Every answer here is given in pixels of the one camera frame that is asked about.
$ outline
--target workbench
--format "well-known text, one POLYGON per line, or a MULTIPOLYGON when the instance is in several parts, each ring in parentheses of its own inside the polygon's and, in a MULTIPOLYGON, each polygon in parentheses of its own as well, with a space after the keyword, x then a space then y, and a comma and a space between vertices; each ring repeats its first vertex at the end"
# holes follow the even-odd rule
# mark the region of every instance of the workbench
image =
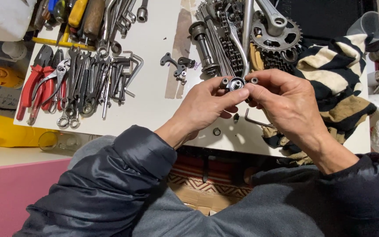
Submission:
MULTIPOLYGON (((163 0, 148 5, 148 20, 145 23, 136 22, 132 25, 126 38, 121 38, 118 33, 116 40, 122 45, 123 51, 133 51, 144 60, 144 66, 136 75, 129 86, 129 90, 136 97, 127 95, 123 105, 118 105, 112 101, 111 108, 107 111, 106 119, 102 119, 102 106, 89 118, 80 118, 80 126, 76 129, 65 128, 66 131, 80 132, 95 135, 118 136, 130 126, 137 124, 155 130, 162 126, 175 113, 187 92, 196 84, 209 77, 202 75, 202 66, 199 65, 200 53, 197 42, 192 41, 188 47, 182 48, 180 40, 187 40, 190 36, 188 26, 195 20, 194 13, 201 0, 163 0), (182 52, 189 52, 189 58, 194 59, 197 65, 187 70, 187 83, 182 86, 179 81, 174 82, 171 73, 175 67, 168 64, 160 65, 161 58, 171 52, 172 57, 177 60, 182 52)), ((136 13, 141 5, 141 0, 137 0, 133 9, 136 13)), ((52 31, 46 29, 39 34, 40 38, 56 39, 58 28, 52 31)), ((41 44, 36 44, 32 60, 33 64, 41 44)), ((68 48, 61 48, 66 57, 68 48)), ((360 78, 364 85, 361 97, 367 98, 367 78, 364 72, 360 78)), ((239 121, 234 123, 233 119, 219 118, 210 127, 199 132, 196 139, 189 141, 186 145, 198 147, 215 148, 227 151, 238 151, 252 154, 262 154, 271 156, 283 156, 281 148, 270 148, 261 138, 262 129, 259 125, 245 121, 245 111, 248 104, 243 102, 238 105, 239 121), (213 129, 219 128, 221 134, 215 136, 213 129)), ((31 108, 26 111, 22 121, 14 120, 14 124, 28 126, 27 119, 31 108)), ((39 111, 39 115, 34 127, 63 130, 56 125, 62 112, 56 111, 50 114, 47 111, 39 111)), ((262 110, 251 108, 248 117, 250 119, 269 123, 262 110)), ((346 141, 345 146, 353 153, 370 152, 369 119, 361 123, 353 135, 346 141)))

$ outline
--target jacket sleeve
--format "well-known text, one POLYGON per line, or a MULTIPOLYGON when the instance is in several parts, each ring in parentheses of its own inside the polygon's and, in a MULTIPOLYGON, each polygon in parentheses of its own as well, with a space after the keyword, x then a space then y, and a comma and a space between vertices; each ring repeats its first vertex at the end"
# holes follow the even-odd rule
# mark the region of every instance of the jacket sleeve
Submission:
POLYGON ((126 236, 150 189, 175 161, 172 147, 134 125, 63 173, 47 196, 27 207, 30 216, 13 236, 126 236))
POLYGON ((350 168, 321 175, 320 186, 336 201, 351 235, 379 237, 379 153, 357 156, 350 168))

